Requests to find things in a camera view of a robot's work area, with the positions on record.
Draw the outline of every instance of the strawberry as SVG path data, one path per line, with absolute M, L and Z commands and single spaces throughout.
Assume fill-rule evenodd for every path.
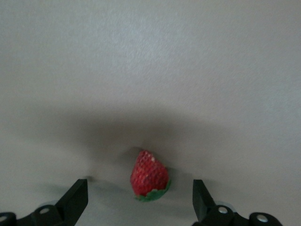
M 132 175 L 131 184 L 137 199 L 153 201 L 164 195 L 170 181 L 165 166 L 147 150 L 139 153 Z

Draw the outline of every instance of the green calyx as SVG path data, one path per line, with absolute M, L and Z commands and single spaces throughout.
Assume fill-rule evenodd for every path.
M 171 184 L 171 180 L 168 181 L 165 189 L 162 190 L 153 189 L 152 191 L 148 192 L 146 196 L 139 195 L 136 197 L 136 199 L 141 202 L 150 202 L 150 201 L 157 200 L 161 198 L 168 191 L 170 184 Z

